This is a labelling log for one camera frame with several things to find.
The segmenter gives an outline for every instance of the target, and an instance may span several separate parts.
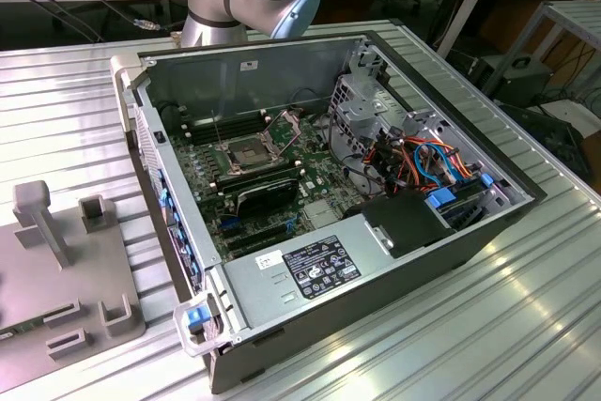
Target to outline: slotted aluminum surface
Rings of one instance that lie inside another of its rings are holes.
[[[170,40],[0,54],[0,221],[13,221],[10,190],[27,179],[47,181],[53,208],[92,193],[114,199],[148,325],[141,338],[7,399],[598,399],[598,196],[407,29],[382,21],[315,26],[308,34],[365,29],[539,183],[545,202],[464,267],[212,396],[202,360],[184,353],[170,319],[176,293],[128,160],[108,70],[113,54],[169,49]],[[420,106],[400,79],[392,84]]]
[[[558,25],[601,50],[601,2],[549,2],[543,11]]]

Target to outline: warning label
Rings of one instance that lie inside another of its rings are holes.
[[[284,262],[308,300],[361,276],[335,235],[284,254]]]

